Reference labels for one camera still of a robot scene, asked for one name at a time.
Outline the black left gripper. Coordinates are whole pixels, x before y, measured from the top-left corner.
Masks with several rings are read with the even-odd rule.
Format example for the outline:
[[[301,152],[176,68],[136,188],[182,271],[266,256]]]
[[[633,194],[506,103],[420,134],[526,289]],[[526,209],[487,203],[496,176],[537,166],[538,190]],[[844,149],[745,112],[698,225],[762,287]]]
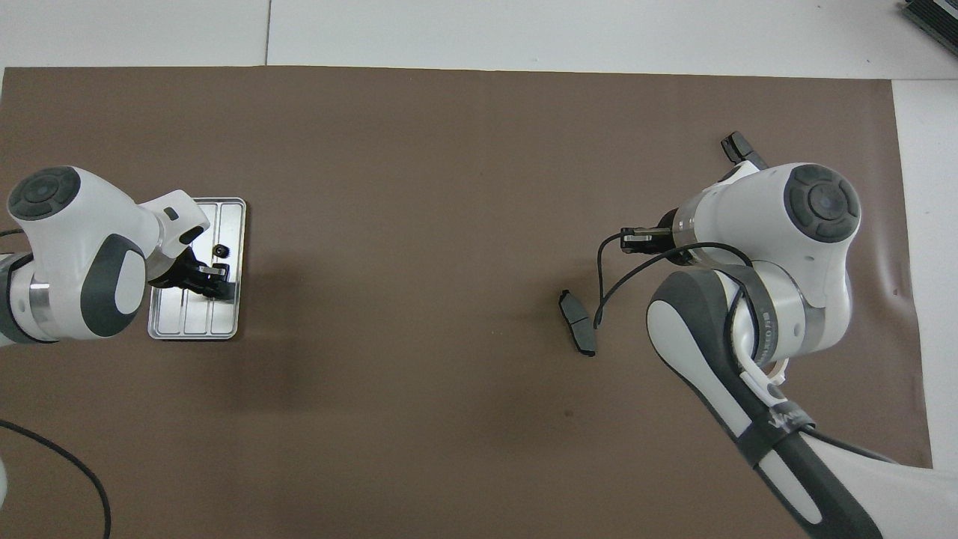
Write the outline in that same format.
[[[150,280],[150,286],[155,289],[178,287],[178,289],[183,290],[194,290],[195,274],[198,278],[213,279],[200,283],[196,293],[215,301],[233,301],[233,284],[229,281],[216,280],[228,279],[229,265],[213,264],[208,266],[199,264],[196,266],[195,253],[192,250],[181,252],[161,276]]]

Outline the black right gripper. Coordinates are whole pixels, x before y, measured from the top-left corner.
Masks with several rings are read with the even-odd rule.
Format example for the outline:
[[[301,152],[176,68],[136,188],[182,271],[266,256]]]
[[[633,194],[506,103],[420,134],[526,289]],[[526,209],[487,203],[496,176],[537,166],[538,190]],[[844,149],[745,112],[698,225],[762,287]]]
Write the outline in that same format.
[[[662,229],[662,234],[658,239],[658,252],[660,254],[677,248],[673,232],[674,219],[674,213],[666,213],[657,224],[657,228]],[[626,255],[655,255],[657,253],[656,242],[656,235],[651,234],[650,229],[620,229],[620,250]]]

